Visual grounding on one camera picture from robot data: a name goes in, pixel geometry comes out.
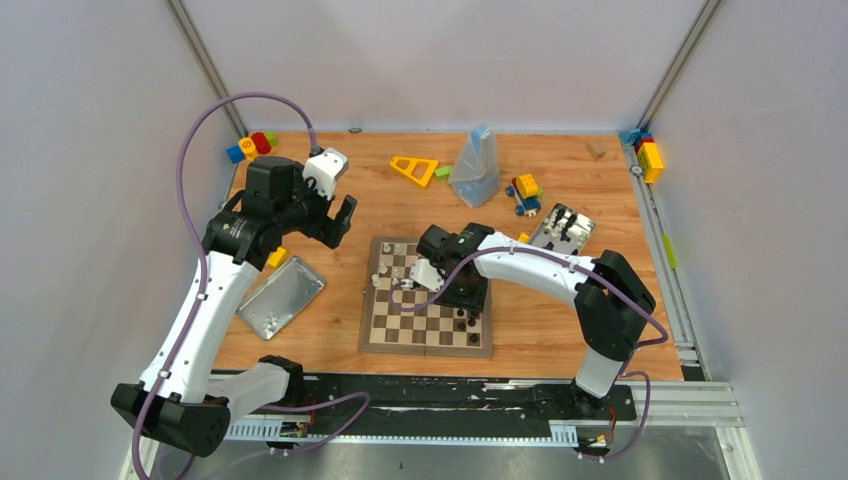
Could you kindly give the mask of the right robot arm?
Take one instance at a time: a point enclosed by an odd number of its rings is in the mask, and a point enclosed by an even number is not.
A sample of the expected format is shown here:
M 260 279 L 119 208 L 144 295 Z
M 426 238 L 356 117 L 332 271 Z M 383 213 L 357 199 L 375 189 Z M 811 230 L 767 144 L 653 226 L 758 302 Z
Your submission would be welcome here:
M 407 284 L 432 292 L 432 302 L 467 312 L 480 311 L 488 283 L 503 280 L 547 294 L 572 307 L 587 351 L 573 380 L 571 403 L 584 417 L 596 417 L 611 403 L 610 389 L 645 342 L 647 325 L 667 331 L 653 318 L 656 301 L 619 253 L 571 255 L 522 243 L 481 224 L 459 233 L 430 226 L 416 246 Z

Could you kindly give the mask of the toy brick car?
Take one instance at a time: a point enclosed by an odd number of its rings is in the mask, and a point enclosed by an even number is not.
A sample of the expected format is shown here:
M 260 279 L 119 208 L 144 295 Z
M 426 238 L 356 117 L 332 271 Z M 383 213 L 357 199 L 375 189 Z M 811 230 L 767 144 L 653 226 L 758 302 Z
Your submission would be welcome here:
M 505 189 L 508 197 L 516 202 L 515 214 L 519 217 L 535 217 L 541 209 L 539 196 L 540 189 L 532 174 L 523 174 L 513 177 Z

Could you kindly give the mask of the yellow triangle block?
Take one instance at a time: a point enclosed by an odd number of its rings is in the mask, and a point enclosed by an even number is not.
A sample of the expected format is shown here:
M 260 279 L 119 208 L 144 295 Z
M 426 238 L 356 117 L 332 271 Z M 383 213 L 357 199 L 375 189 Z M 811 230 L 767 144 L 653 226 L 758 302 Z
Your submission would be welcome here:
M 434 159 L 408 156 L 394 156 L 389 161 L 392 170 L 422 189 L 428 187 L 438 165 Z

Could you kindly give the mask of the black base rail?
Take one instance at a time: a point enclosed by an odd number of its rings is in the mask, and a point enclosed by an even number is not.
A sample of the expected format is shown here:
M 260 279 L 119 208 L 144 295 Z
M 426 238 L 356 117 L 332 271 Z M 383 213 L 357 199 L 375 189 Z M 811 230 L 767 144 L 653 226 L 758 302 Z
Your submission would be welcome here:
M 309 434 L 362 437 L 539 439 L 554 421 L 612 425 L 637 417 L 629 387 L 592 400 L 569 380 L 315 374 L 280 403 L 323 406 L 307 415 Z

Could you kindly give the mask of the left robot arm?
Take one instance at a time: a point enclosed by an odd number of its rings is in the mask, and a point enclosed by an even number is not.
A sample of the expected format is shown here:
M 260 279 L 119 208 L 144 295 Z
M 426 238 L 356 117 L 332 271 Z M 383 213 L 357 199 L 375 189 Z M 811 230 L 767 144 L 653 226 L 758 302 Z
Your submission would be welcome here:
M 273 404 L 283 413 L 306 400 L 303 368 L 266 355 L 227 380 L 210 379 L 236 310 L 285 235 L 299 232 L 331 249 L 350 230 L 357 201 L 328 211 L 347 158 L 328 148 L 300 163 L 264 156 L 246 183 L 207 224 L 193 283 L 159 353 L 135 384 L 122 383 L 111 405 L 142 436 L 198 457 L 211 455 L 230 425 Z

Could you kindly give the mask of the silver tin lid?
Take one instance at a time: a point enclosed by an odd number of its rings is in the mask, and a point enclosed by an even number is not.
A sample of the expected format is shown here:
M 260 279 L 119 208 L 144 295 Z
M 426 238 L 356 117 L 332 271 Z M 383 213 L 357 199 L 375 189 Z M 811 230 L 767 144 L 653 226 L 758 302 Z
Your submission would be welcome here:
M 237 316 L 262 340 L 270 340 L 298 316 L 325 288 L 326 280 L 298 256 L 287 259 L 249 293 Z

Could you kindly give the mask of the brown wooden block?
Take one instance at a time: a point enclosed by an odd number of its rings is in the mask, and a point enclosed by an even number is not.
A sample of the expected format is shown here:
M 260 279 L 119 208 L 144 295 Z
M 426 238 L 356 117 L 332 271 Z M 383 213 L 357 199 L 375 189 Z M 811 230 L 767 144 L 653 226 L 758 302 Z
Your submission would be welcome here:
M 603 158 L 606 154 L 604 146 L 599 142 L 587 142 L 586 149 L 590 156 L 595 160 Z

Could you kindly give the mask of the colourful cylinder blocks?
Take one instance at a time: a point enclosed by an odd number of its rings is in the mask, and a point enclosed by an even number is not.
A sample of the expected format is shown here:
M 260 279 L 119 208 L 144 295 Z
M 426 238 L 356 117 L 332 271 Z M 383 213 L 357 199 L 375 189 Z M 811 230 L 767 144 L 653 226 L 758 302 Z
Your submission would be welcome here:
M 278 144 L 279 140 L 273 132 L 257 131 L 241 138 L 237 144 L 227 148 L 225 152 L 233 164 L 238 164 L 269 155 Z

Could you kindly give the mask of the green block by bag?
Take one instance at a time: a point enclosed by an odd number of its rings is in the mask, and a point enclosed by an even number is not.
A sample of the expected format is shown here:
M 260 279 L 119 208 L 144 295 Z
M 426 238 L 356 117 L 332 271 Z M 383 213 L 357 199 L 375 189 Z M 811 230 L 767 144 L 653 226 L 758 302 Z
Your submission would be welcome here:
M 437 180 L 447 180 L 452 172 L 453 167 L 451 165 L 446 165 L 439 167 L 434 170 L 434 176 Z

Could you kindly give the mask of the stacked duplo bricks corner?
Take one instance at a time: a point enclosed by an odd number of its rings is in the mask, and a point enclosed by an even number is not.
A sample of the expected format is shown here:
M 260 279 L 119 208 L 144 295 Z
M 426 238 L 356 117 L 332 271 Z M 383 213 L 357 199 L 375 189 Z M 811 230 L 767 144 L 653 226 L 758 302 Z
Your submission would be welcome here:
M 630 129 L 618 133 L 622 145 L 632 146 L 646 184 L 656 183 L 664 172 L 664 162 L 659 148 L 650 132 Z

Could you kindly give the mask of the yellow tin with chess pieces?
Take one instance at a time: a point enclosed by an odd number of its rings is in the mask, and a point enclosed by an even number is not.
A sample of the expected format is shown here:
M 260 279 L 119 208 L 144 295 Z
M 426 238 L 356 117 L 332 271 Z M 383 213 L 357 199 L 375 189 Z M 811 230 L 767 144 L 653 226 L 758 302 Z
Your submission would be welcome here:
M 567 255 L 579 255 L 596 228 L 596 222 L 562 203 L 542 219 L 529 244 Z

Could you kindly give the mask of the small yellow block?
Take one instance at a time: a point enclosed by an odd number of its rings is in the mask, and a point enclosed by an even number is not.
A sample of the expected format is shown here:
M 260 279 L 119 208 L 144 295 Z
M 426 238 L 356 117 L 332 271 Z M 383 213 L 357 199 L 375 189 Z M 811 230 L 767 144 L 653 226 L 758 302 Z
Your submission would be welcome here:
M 278 247 L 267 260 L 270 268 L 276 269 L 282 266 L 289 258 L 290 252 L 285 247 Z

